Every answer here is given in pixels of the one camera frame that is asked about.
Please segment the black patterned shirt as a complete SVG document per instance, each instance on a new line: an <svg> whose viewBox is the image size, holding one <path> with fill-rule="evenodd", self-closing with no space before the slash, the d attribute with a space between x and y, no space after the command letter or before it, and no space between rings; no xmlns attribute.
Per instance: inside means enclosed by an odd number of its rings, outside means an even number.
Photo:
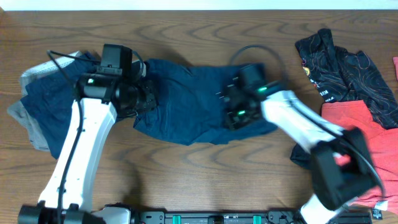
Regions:
<svg viewBox="0 0 398 224"><path fill-rule="evenodd" d="M365 52L336 46L330 29L296 41L295 48L306 76L326 103L362 100L375 122L385 129L397 127L397 101Z"/></svg>

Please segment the grey mesh garment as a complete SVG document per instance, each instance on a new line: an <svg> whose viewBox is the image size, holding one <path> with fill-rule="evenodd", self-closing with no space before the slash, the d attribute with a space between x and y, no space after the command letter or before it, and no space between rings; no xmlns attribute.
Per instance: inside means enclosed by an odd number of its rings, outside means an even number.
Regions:
<svg viewBox="0 0 398 224"><path fill-rule="evenodd" d="M27 95L26 86L28 84L39 78L49 75L56 70L58 70L56 65L51 61L42 63L26 70L19 79L22 97ZM21 103L21 99L8 107L7 113L11 117L13 117L21 126L26 128L29 136L29 141L35 149L50 152L48 144L44 139L38 122L28 114L28 112Z"/></svg>

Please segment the red garment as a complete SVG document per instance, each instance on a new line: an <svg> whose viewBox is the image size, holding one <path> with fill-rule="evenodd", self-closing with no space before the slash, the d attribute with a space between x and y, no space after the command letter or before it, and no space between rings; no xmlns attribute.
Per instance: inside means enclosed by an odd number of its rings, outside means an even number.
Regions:
<svg viewBox="0 0 398 224"><path fill-rule="evenodd" d="M375 188L359 197L356 203L397 213L397 127L385 129L375 122L362 100L325 103L322 117L346 129L359 128L365 135L386 195L382 198L381 191Z"/></svg>

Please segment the folded navy shorts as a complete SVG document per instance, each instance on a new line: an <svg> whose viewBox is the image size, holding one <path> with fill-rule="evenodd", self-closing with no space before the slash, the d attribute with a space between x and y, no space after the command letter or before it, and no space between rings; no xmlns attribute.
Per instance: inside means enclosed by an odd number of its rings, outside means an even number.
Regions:
<svg viewBox="0 0 398 224"><path fill-rule="evenodd" d="M59 70L26 86L21 103L39 124L49 151L59 158L67 136L74 100L72 89Z"/></svg>

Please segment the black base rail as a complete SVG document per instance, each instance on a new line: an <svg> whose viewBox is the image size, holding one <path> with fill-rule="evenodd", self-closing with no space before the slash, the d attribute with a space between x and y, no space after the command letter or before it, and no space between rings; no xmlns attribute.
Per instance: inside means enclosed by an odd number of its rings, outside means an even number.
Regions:
<svg viewBox="0 0 398 224"><path fill-rule="evenodd" d="M299 224L307 221L292 210L250 213L139 211L117 203L92 213L105 223L125 224Z"/></svg>

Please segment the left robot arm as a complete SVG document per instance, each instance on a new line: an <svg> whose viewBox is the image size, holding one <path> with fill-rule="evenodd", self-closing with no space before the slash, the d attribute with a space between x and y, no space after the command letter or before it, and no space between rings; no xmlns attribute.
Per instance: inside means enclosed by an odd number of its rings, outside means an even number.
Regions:
<svg viewBox="0 0 398 224"><path fill-rule="evenodd" d="M74 82L74 101L67 136L54 172L37 205L23 205L18 223L139 223L139 216L121 203L94 212L93 190L108 134L118 118L134 117L157 106L156 90L144 80L141 56L123 45L104 44L93 73Z"/></svg>

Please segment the dark blue denim shorts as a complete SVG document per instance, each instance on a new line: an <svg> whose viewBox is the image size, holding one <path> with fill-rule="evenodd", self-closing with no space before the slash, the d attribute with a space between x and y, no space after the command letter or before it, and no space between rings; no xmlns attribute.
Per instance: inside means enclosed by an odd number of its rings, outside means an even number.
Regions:
<svg viewBox="0 0 398 224"><path fill-rule="evenodd" d="M237 130L226 127L226 104L220 93L242 65L186 67L161 59L149 59L146 65L146 77L158 91L158 105L150 112L137 115L134 129L150 137L186 146L227 144L277 129L264 119Z"/></svg>

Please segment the black garment with logo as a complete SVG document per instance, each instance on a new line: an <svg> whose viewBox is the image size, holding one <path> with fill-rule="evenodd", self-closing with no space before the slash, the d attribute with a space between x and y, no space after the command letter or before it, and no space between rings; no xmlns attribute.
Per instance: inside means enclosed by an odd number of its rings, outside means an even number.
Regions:
<svg viewBox="0 0 398 224"><path fill-rule="evenodd" d="M290 155L290 160L297 164L298 166L311 170L311 156L309 153L303 150L301 146L296 144L293 149L292 153Z"/></svg>

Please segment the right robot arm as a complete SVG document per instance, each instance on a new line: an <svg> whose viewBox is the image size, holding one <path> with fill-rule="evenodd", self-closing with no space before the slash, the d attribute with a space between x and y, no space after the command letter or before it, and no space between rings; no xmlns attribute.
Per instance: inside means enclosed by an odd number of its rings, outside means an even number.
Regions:
<svg viewBox="0 0 398 224"><path fill-rule="evenodd" d="M286 89L285 81L267 82L264 72L249 64L218 94L226 103L229 129L264 119L310 156L313 195L297 212L268 212L268 223L328 223L369 190L384 190L361 130L325 120Z"/></svg>

